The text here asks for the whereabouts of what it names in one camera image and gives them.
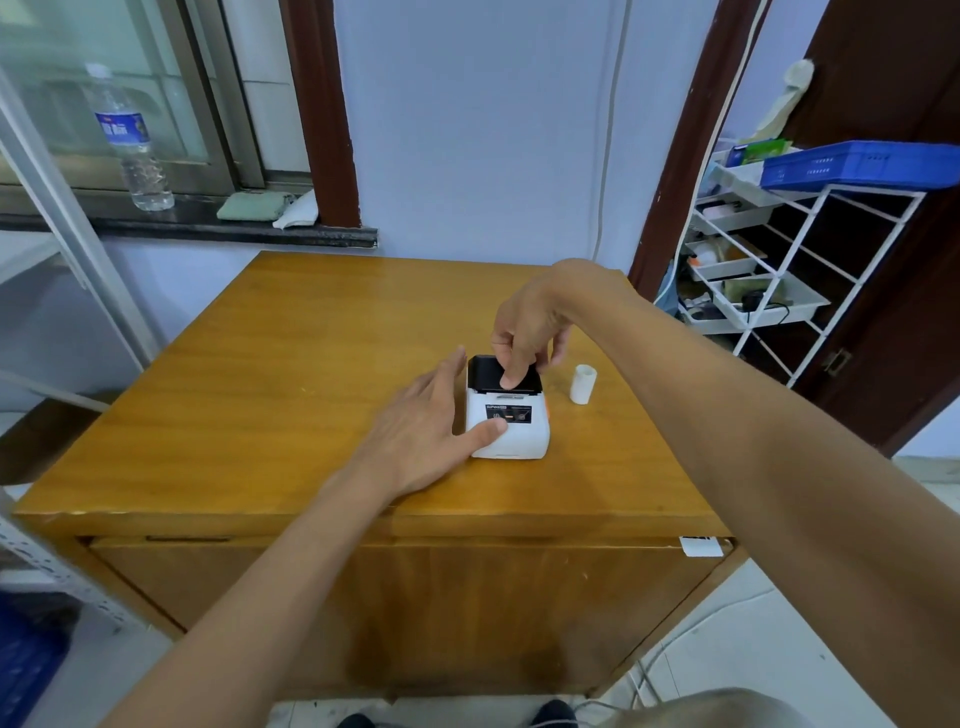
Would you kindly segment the dark brown door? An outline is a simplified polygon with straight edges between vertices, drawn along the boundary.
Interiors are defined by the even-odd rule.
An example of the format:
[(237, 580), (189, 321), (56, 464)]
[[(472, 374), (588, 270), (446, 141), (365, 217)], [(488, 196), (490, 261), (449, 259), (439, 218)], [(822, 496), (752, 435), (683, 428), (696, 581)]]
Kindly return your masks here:
[[(960, 145), (960, 0), (829, 0), (806, 55), (799, 147)], [(826, 353), (850, 358), (800, 393), (887, 457), (960, 396), (960, 186), (925, 198)]]

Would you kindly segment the metal framed window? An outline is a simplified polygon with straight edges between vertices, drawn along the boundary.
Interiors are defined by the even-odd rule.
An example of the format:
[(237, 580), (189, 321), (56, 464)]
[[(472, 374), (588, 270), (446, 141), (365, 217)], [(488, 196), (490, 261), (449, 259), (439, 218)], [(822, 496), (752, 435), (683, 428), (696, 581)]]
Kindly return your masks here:
[(0, 72), (71, 188), (264, 188), (224, 0), (0, 0)]

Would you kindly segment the person's right hand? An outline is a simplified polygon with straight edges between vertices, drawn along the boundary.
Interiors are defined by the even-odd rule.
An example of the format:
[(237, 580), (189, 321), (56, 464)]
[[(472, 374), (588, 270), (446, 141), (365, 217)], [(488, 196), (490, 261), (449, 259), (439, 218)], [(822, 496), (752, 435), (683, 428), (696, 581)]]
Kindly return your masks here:
[(549, 368), (549, 335), (562, 326), (582, 328), (591, 320), (607, 271), (582, 259), (544, 268), (498, 308), (490, 345), (504, 373), (500, 385), (517, 387), (535, 365)]

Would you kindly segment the person's right forearm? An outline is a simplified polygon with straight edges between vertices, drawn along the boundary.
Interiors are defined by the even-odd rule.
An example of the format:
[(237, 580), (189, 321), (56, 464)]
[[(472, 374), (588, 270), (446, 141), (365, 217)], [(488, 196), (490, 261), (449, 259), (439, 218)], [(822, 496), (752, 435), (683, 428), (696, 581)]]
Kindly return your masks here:
[(960, 728), (960, 514), (617, 272), (563, 269), (558, 310), (859, 687), (898, 728)]

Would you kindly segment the blue plastic basket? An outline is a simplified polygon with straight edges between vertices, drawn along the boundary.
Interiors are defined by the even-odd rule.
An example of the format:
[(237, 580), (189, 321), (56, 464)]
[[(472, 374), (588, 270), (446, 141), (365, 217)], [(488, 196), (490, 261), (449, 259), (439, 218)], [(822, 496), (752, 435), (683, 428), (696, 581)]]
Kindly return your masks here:
[(960, 145), (854, 140), (793, 151), (763, 163), (766, 190), (819, 192), (830, 185), (930, 191), (960, 185)]

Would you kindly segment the person's left forearm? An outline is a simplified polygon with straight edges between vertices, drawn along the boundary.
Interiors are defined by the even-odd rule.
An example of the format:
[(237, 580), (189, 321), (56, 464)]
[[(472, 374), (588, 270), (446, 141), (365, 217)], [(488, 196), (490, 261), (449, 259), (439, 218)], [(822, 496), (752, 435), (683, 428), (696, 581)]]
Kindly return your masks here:
[(372, 466), (331, 476), (99, 728), (264, 728), (336, 577), (398, 482)]

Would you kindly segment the white portable label printer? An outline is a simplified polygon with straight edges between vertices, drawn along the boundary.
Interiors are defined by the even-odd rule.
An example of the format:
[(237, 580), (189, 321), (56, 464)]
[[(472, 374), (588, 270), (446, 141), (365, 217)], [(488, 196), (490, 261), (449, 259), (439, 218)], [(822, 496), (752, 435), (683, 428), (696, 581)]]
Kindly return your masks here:
[(493, 355), (469, 358), (465, 370), (464, 424), (470, 430), (485, 420), (500, 419), (506, 431), (472, 456), (530, 460), (545, 457), (550, 441), (546, 394), (536, 365), (513, 389), (500, 385), (504, 370)]

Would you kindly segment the white crumpled cloth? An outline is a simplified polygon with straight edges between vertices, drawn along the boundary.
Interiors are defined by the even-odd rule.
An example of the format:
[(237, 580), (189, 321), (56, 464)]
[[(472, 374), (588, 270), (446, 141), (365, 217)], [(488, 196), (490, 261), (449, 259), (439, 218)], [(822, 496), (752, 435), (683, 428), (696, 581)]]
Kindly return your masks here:
[(271, 223), (278, 230), (287, 230), (293, 227), (311, 227), (319, 219), (319, 209), (314, 189), (297, 197)]

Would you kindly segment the person's leg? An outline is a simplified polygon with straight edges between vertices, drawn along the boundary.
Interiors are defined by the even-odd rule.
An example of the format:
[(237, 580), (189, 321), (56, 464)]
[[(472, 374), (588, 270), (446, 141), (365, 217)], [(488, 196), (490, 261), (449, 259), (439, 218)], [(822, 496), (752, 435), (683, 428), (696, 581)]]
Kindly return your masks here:
[(756, 690), (705, 690), (638, 710), (618, 710), (596, 728), (815, 728), (783, 700)]

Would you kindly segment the brown wooden window trim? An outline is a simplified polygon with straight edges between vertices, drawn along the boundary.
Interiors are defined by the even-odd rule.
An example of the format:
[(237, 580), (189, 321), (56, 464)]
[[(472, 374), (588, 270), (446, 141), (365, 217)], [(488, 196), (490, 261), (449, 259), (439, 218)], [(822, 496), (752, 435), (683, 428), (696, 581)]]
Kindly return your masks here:
[(333, 0), (278, 0), (322, 224), (362, 225)]

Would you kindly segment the wooden desk cabinet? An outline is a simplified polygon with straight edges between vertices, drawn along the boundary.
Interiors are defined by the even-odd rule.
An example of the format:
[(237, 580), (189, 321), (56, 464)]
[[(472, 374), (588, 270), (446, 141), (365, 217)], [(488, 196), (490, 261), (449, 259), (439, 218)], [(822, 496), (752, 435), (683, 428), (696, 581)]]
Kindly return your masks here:
[[(378, 412), (539, 266), (262, 252), (30, 486), (14, 513), (73, 539), (178, 629), (354, 452)], [(576, 365), (596, 369), (587, 405)], [(546, 371), (544, 458), (472, 459), (390, 506), (280, 693), (598, 697), (746, 559), (581, 332)], [(680, 537), (716, 537), (720, 559)]]

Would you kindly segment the person's black shoe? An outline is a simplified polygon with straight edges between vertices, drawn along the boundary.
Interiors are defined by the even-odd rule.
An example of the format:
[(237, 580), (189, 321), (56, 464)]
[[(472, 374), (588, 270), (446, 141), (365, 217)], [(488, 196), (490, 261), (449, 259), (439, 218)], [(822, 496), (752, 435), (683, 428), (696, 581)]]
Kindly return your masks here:
[(539, 707), (527, 728), (580, 728), (580, 724), (568, 702), (553, 698)]

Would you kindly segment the black power adapter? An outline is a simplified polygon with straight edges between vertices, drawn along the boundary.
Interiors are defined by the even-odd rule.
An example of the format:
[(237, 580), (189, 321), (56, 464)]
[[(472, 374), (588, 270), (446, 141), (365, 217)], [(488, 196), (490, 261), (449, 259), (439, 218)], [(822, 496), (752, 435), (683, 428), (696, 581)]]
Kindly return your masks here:
[(765, 313), (767, 310), (780, 309), (783, 311), (783, 316), (779, 321), (777, 321), (776, 324), (781, 325), (785, 323), (791, 312), (791, 301), (788, 298), (780, 296), (779, 294), (771, 294), (764, 305), (763, 312), (761, 312), (761, 304), (764, 301), (765, 294), (765, 290), (753, 290), (741, 297), (739, 307), (740, 310), (745, 314), (747, 322), (749, 323), (751, 321), (751, 317), (762, 318), (762, 313)]

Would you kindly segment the white plastic tray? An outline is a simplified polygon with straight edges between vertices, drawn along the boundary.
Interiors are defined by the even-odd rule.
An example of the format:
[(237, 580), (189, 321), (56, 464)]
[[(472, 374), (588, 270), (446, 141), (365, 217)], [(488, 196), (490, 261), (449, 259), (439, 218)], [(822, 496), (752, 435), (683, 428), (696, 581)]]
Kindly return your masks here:
[(770, 221), (776, 206), (756, 205), (732, 193), (708, 196), (695, 202), (689, 227), (704, 236), (713, 236), (717, 230), (730, 233), (759, 227)]
[(687, 255), (686, 266), (693, 281), (701, 279), (704, 281), (719, 281), (750, 276), (759, 270), (761, 267), (759, 262), (751, 257), (746, 250), (760, 260), (767, 259), (766, 253), (741, 234), (735, 233), (731, 238), (738, 242), (743, 249), (721, 235), (702, 237), (682, 243), (680, 250)]
[(715, 151), (707, 165), (705, 181), (731, 192), (757, 208), (769, 208), (786, 203), (813, 200), (817, 192), (796, 192), (789, 190), (769, 191), (761, 187), (765, 160), (749, 164), (725, 166), (728, 151)]
[(816, 292), (792, 273), (786, 273), (781, 277), (775, 277), (771, 273), (743, 275), (719, 280), (707, 280), (705, 285), (711, 293), (714, 307), (739, 332), (779, 326), (777, 322), (784, 316), (784, 311), (777, 308), (762, 313), (761, 318), (750, 317), (748, 322), (740, 309), (739, 303), (742, 296), (750, 291), (766, 291), (764, 300), (760, 305), (760, 312), (763, 312), (766, 302), (774, 293), (791, 302), (790, 315), (782, 325), (810, 321), (817, 310), (831, 304), (826, 297)]

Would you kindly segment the white metal shelf frame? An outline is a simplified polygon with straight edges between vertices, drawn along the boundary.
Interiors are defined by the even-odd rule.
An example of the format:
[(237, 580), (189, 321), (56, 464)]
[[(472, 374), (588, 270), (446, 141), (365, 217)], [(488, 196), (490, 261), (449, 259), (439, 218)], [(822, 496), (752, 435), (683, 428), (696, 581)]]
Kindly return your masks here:
[[(0, 66), (0, 151), (40, 212), (50, 233), (44, 245), (60, 254), (111, 324), (126, 352), (144, 372), (161, 352), (141, 310), (100, 237), (54, 161), (14, 83)], [(16, 501), (0, 486), (0, 548), (30, 568), (19, 575), (31, 588), (64, 593), (90, 605), (122, 628), (156, 628), (179, 635), (172, 620), (93, 557), (76, 540), (54, 543), (52, 534), (31, 529), (16, 517)]]

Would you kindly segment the blue plastic crate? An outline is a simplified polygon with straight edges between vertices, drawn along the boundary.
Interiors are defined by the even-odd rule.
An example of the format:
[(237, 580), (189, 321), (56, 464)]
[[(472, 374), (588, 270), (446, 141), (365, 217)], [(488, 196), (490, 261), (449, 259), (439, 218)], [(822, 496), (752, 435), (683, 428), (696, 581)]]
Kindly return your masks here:
[(30, 615), (0, 592), (0, 728), (22, 728), (66, 659), (64, 625)]

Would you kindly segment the green folded cloth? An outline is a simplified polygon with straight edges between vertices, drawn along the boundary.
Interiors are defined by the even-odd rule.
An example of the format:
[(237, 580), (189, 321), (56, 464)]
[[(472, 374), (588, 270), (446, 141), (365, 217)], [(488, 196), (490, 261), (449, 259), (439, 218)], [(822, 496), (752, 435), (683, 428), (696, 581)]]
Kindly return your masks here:
[(237, 191), (216, 211), (222, 222), (274, 223), (294, 203), (296, 196), (276, 190)]

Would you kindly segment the green and blue box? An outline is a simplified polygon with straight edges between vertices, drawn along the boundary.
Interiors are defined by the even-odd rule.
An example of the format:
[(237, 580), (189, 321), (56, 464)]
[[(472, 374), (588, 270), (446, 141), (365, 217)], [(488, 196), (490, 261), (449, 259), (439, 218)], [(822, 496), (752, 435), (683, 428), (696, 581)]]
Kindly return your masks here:
[(761, 163), (779, 157), (791, 150), (791, 142), (785, 138), (768, 138), (743, 142), (732, 146), (727, 152), (723, 165), (726, 168)]

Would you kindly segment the white rag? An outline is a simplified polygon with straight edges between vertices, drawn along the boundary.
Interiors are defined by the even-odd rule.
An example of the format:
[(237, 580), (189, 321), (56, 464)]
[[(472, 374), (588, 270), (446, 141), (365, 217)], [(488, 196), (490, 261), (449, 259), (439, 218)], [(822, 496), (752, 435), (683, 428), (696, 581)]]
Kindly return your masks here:
[(810, 88), (814, 69), (814, 62), (809, 58), (799, 59), (787, 67), (782, 78), (783, 91), (744, 142), (775, 140), (782, 136), (789, 117)]

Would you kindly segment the brown wooden door frame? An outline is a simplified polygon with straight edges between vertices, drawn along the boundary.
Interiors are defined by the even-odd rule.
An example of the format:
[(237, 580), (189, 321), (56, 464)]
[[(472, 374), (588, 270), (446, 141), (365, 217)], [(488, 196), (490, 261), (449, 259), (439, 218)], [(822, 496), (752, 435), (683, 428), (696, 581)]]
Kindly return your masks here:
[(718, 0), (628, 278), (654, 302), (686, 232), (697, 190), (772, 0)]

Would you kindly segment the person's left hand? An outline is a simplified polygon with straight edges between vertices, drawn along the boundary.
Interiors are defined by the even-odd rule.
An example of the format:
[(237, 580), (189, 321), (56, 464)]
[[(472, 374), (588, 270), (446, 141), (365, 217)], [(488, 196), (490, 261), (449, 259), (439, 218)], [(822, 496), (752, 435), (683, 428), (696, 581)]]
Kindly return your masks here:
[(466, 351), (459, 346), (435, 369), (398, 391), (343, 468), (344, 474), (370, 486), (386, 505), (464, 464), (450, 464), (450, 436), (457, 434), (454, 386), (466, 364)]

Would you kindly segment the black stone window sill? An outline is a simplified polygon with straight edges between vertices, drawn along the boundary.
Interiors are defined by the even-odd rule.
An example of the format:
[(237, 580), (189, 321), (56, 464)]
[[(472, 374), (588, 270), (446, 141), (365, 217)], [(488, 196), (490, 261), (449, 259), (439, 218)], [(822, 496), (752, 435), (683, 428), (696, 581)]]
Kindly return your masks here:
[(129, 195), (117, 191), (78, 190), (77, 204), (86, 220), (76, 227), (101, 239), (144, 239), (229, 243), (268, 248), (307, 248), (349, 251), (378, 249), (378, 229), (328, 224), (275, 228), (269, 222), (233, 222), (217, 217), (224, 198), (176, 195), (174, 206), (147, 212)]

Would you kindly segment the clear plastic water bottle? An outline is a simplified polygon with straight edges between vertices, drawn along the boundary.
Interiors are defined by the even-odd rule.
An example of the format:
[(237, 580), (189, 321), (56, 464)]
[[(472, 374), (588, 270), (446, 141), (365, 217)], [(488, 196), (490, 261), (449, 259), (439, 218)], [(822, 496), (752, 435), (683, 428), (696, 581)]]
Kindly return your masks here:
[(86, 62), (85, 70), (90, 79), (85, 91), (90, 110), (119, 161), (133, 204), (145, 213), (173, 210), (174, 194), (139, 107), (109, 67)]

